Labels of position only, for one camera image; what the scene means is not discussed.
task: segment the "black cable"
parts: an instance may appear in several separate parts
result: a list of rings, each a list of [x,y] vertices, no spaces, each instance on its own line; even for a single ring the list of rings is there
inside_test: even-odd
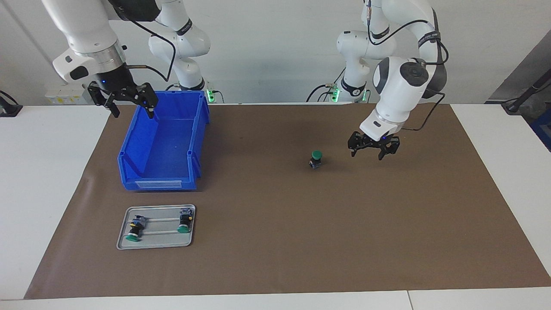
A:
[[[327,98],[327,95],[331,95],[333,92],[326,92],[326,93],[322,93],[320,95],[319,98],[317,98],[317,102],[325,102],[325,98]],[[325,98],[323,99],[323,101],[320,101],[321,100],[321,96],[325,95]]]
[[[222,97],[222,103],[226,103],[226,101],[224,100],[224,94],[221,91],[213,90],[212,93],[213,94],[220,94],[220,96]]]
[[[421,125],[421,127],[419,127],[419,128],[403,127],[403,128],[402,128],[403,130],[419,131],[419,130],[423,129],[423,127],[425,127],[425,124],[426,124],[426,122],[429,120],[430,115],[434,112],[434,109],[436,109],[436,107],[437,107],[437,106],[442,102],[442,100],[444,100],[444,98],[446,97],[446,94],[444,94],[444,93],[437,93],[437,94],[442,95],[442,98],[440,98],[440,100],[438,100],[438,101],[434,104],[433,108],[430,109],[430,112],[429,112],[429,114],[426,116],[425,121],[423,121],[423,124]]]
[[[165,89],[165,92],[166,92],[167,90],[171,89],[172,87],[176,87],[176,86],[174,86],[174,84],[170,84],[170,86],[168,86],[168,87]]]
[[[450,59],[450,53],[448,52],[446,46],[444,45],[444,43],[442,43],[442,41],[440,41],[440,39],[435,39],[436,40],[436,44],[438,44],[440,47],[442,47],[442,49],[446,52],[446,59],[444,59],[443,61],[441,62],[427,62],[426,65],[443,65],[444,63],[446,63],[448,61],[448,59]]]
[[[341,78],[341,76],[342,76],[343,73],[344,73],[344,70],[346,70],[346,66],[344,66],[343,71],[341,71],[341,73],[340,73],[339,76],[335,79],[335,81],[333,82],[333,84],[337,83],[337,81]],[[325,98],[323,99],[323,102],[325,102],[325,100],[327,100],[327,94],[325,95]]]
[[[323,88],[323,87],[326,87],[326,85],[325,85],[325,84],[322,84],[322,85],[320,85],[320,86],[314,88],[314,90],[312,90],[312,92],[311,92],[310,95],[308,96],[308,99],[306,100],[306,102],[309,102],[309,101],[310,101],[310,98],[312,98],[312,95],[313,95],[318,89]]]
[[[536,92],[533,93],[533,95],[535,95],[535,94],[537,94],[537,93],[541,93],[542,91],[544,91],[544,90],[545,90],[546,88],[548,88],[549,86],[551,86],[551,83],[549,83],[549,84],[547,84],[546,86],[544,86],[544,87],[538,89]],[[502,104],[503,104],[503,103],[507,103],[507,102],[511,102],[511,101],[515,101],[515,100],[517,100],[517,99],[519,99],[519,98],[520,98],[520,97],[513,98],[513,99],[509,99],[509,100],[507,100],[507,101],[502,102]]]
[[[406,23],[404,25],[402,25],[400,28],[398,28],[396,31],[394,31],[391,35],[387,36],[384,40],[380,41],[379,43],[375,43],[373,42],[373,40],[371,39],[371,29],[370,29],[370,22],[368,22],[368,38],[369,38],[369,42],[373,45],[381,45],[383,44],[386,40],[390,39],[393,35],[397,34],[400,30],[404,29],[405,27],[411,25],[411,24],[414,24],[414,23],[425,23],[425,24],[428,24],[429,22],[427,20],[424,20],[424,19],[416,19],[416,20],[412,20],[411,22],[409,23]],[[446,60],[442,61],[442,62],[427,62],[426,64],[427,65],[443,65],[444,63],[446,63],[448,61],[448,59],[450,58],[450,53],[448,52],[446,46],[444,46],[444,44],[440,41],[440,38],[437,38],[435,39],[436,40],[436,43],[442,47],[442,49],[446,52]]]
[[[371,30],[370,30],[370,27],[369,25],[371,24],[370,22],[368,22],[368,38],[369,38],[369,42],[371,42],[371,44],[373,45],[381,45],[383,44],[386,40],[390,39],[393,35],[397,34],[398,31],[404,29],[405,27],[411,25],[411,24],[415,24],[415,23],[425,23],[425,24],[428,24],[429,22],[427,20],[424,20],[424,19],[416,19],[416,20],[412,20],[411,22],[409,23],[406,23],[406,24],[403,24],[400,28],[398,28],[396,31],[394,31],[391,35],[389,35],[388,37],[386,37],[384,40],[380,41],[379,43],[375,43],[373,42],[373,40],[371,39]]]
[[[0,90],[0,94],[3,94],[3,95],[6,96],[9,100],[13,101],[16,105],[19,105],[19,104],[17,103],[17,101],[15,101],[15,99],[13,99],[13,97],[10,96],[8,93],[6,93],[6,92]]]
[[[170,44],[170,46],[172,46],[172,60],[170,61],[169,73],[166,75],[166,77],[162,73],[160,73],[157,69],[149,67],[149,66],[139,67],[139,68],[137,66],[127,66],[127,68],[129,68],[129,69],[149,69],[149,70],[152,70],[152,71],[156,72],[158,75],[160,75],[163,78],[163,80],[165,80],[165,82],[168,82],[169,79],[170,79],[170,73],[172,72],[172,66],[174,65],[174,59],[176,58],[176,46],[174,46],[174,44],[171,41],[169,41],[167,38],[153,32],[151,30],[149,30],[148,28],[146,28],[142,25],[140,25],[137,21],[132,20],[128,17],[126,17],[126,18],[129,21],[131,21],[134,25],[136,25],[136,26],[142,28],[143,30],[149,32],[152,36],[156,36],[156,37],[160,38],[161,40],[163,40],[163,41],[167,42],[168,44]]]

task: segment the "metal tray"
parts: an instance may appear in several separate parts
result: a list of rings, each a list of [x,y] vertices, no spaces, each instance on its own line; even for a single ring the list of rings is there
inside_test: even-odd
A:
[[[193,209],[190,232],[179,233],[180,209]],[[128,241],[125,236],[130,231],[130,223],[136,215],[147,218],[145,228],[141,231],[139,242]],[[191,244],[193,226],[195,226],[196,208],[194,205],[174,206],[144,206],[130,207],[126,210],[125,219],[122,222],[121,232],[117,240],[117,249],[152,249],[186,247]]]

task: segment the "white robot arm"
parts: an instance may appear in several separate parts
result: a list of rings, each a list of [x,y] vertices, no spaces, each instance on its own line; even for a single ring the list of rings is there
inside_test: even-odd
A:
[[[206,55],[210,50],[209,37],[199,29],[189,18],[182,1],[162,0],[161,13],[156,21],[173,31],[161,34],[176,47],[174,71],[182,90],[204,90],[207,82],[201,75],[197,62],[190,57]],[[153,55],[171,62],[172,48],[160,38],[149,38],[149,49]]]
[[[149,83],[135,84],[130,69],[148,66],[126,64],[123,48],[109,26],[111,7],[120,19],[156,20],[172,28],[167,41],[174,49],[158,36],[152,36],[151,51],[168,63],[172,63],[174,55],[174,69],[182,89],[204,88],[197,64],[188,57],[206,54],[210,41],[204,32],[192,26],[180,0],[109,0],[109,3],[105,0],[42,0],[42,3],[69,43],[69,49],[53,62],[57,73],[67,82],[94,76],[95,81],[88,86],[88,91],[94,103],[110,109],[114,117],[119,115],[114,100],[140,105],[152,118],[158,99]]]
[[[426,0],[364,1],[362,17],[367,33],[345,31],[338,39],[337,46],[347,60],[346,72],[338,85],[339,99],[358,101],[369,72],[364,68],[363,58],[382,59],[373,76],[381,100],[360,124],[364,134],[355,132],[349,140],[352,156],[359,149],[376,147],[381,149],[379,159],[382,159],[396,152],[399,139],[393,134],[402,128],[421,98],[439,94],[446,84],[444,46],[440,42],[436,13]],[[389,35],[388,21],[417,37],[420,58],[391,56],[396,43],[392,34]]]

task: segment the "blue plastic bin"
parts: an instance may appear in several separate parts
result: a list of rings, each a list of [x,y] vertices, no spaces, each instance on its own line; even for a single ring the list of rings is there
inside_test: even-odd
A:
[[[204,92],[156,92],[153,119],[138,107],[118,155],[127,190],[194,190],[209,110]]]
[[[530,127],[551,152],[551,109],[532,122]]]

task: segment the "brown paper mat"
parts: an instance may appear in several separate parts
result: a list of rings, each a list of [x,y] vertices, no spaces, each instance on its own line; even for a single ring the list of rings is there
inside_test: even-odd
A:
[[[192,193],[122,187],[133,107],[121,107],[25,298],[551,286],[451,108],[400,132],[396,155],[351,158],[347,139],[372,107],[213,106]],[[197,206],[191,246],[115,248],[128,207],[164,204]]]

